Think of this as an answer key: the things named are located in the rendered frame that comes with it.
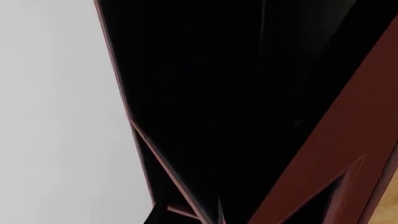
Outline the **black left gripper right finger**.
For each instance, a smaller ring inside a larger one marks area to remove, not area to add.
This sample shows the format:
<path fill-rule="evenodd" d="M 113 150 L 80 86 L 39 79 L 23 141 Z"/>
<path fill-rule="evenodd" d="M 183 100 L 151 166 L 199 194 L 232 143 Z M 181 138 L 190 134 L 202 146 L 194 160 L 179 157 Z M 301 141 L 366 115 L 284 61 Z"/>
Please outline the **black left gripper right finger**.
<path fill-rule="evenodd" d="M 223 208 L 222 208 L 220 197 L 218 197 L 218 221 L 217 221 L 217 224 L 225 224 Z"/>

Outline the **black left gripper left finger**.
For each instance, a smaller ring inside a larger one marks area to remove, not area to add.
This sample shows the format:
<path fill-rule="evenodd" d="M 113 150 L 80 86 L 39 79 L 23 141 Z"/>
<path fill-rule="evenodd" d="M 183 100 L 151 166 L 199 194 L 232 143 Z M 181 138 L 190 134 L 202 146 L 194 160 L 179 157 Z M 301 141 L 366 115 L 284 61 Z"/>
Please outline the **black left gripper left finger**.
<path fill-rule="evenodd" d="M 144 224 L 166 224 L 167 203 L 156 203 Z"/>

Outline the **red-brown desk caddy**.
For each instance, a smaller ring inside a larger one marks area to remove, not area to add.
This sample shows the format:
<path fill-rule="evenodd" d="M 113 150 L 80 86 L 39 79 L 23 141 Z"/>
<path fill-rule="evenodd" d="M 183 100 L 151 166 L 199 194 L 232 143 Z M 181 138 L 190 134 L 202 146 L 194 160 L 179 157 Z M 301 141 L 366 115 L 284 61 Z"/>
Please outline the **red-brown desk caddy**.
<path fill-rule="evenodd" d="M 94 0 L 166 224 L 367 224 L 398 168 L 398 0 Z"/>

